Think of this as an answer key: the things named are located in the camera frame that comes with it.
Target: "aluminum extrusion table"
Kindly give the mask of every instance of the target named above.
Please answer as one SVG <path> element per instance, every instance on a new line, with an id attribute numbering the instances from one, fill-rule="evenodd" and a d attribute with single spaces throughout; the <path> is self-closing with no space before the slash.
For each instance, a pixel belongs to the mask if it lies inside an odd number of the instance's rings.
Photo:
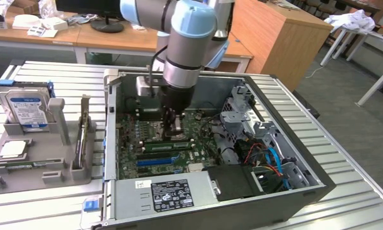
<path id="1" fill-rule="evenodd" d="M 2 79 L 55 82 L 57 97 L 65 98 L 65 118 L 80 116 L 80 97 L 91 98 L 91 116 L 97 122 L 96 152 L 92 177 L 87 185 L 46 190 L 34 190 L 0 195 L 0 230 L 47 229 L 80 230 L 100 221 L 100 212 L 85 213 L 81 219 L 81 204 L 85 198 L 103 191 L 103 157 L 105 129 L 104 100 L 105 66 L 27 61 L 14 62 Z M 256 82 L 274 104 L 300 139 L 314 154 L 317 161 L 337 183 L 337 188 L 316 204 L 306 206 L 284 223 L 257 230 L 383 230 L 383 190 L 340 146 L 332 135 L 313 118 L 306 108 L 281 84 L 264 75 Z M 0 106 L 0 136 L 4 131 L 6 114 Z"/>

